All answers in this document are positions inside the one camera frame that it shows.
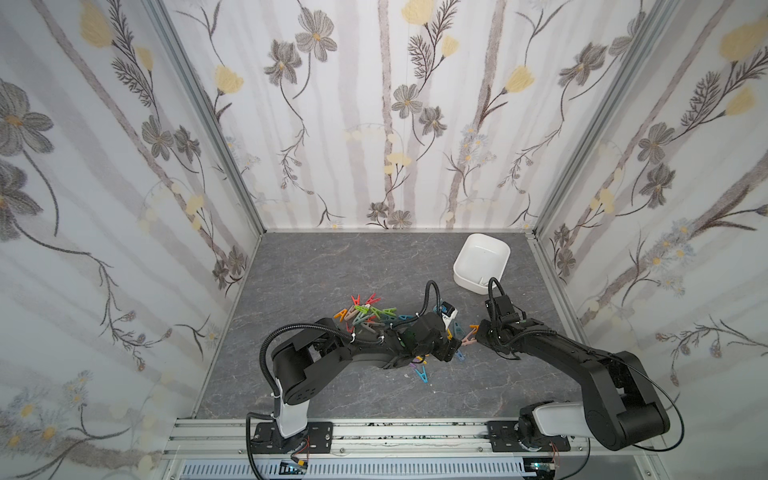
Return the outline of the pink clothespin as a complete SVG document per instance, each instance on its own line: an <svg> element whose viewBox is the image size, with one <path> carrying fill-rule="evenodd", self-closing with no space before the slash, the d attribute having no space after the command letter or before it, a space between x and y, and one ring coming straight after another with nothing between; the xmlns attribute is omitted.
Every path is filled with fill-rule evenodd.
<svg viewBox="0 0 768 480"><path fill-rule="evenodd" d="M469 345L475 344L476 342L477 342L477 339L474 336L468 335L462 340L461 346L462 347L469 346Z"/></svg>

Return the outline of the white plastic storage box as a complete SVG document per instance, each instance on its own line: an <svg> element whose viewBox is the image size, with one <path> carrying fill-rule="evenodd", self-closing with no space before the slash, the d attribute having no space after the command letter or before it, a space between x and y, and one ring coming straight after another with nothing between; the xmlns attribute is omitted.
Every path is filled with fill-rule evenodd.
<svg viewBox="0 0 768 480"><path fill-rule="evenodd" d="M453 264L454 282L485 295L490 279L501 279L510 254L511 248L504 241L481 233L470 234Z"/></svg>

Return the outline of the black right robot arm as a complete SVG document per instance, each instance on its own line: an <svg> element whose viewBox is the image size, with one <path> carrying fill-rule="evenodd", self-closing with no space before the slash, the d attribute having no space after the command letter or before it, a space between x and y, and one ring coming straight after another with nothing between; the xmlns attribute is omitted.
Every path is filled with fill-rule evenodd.
<svg viewBox="0 0 768 480"><path fill-rule="evenodd" d="M580 386L577 402L538 402L518 415L520 441L534 446L558 436L586 437L618 451L669 431L669 416L639 359L575 342L533 319L495 329L482 321L478 343L502 355L526 354L566 374Z"/></svg>

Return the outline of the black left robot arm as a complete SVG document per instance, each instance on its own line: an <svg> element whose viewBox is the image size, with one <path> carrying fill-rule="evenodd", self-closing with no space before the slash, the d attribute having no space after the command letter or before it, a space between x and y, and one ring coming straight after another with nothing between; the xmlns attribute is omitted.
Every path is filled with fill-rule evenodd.
<svg viewBox="0 0 768 480"><path fill-rule="evenodd" d="M449 362L461 344L435 312L372 333L343 331L329 318L282 326L259 350L259 366L272 391L276 430L284 439L304 433L310 400L353 363L389 370L427 356Z"/></svg>

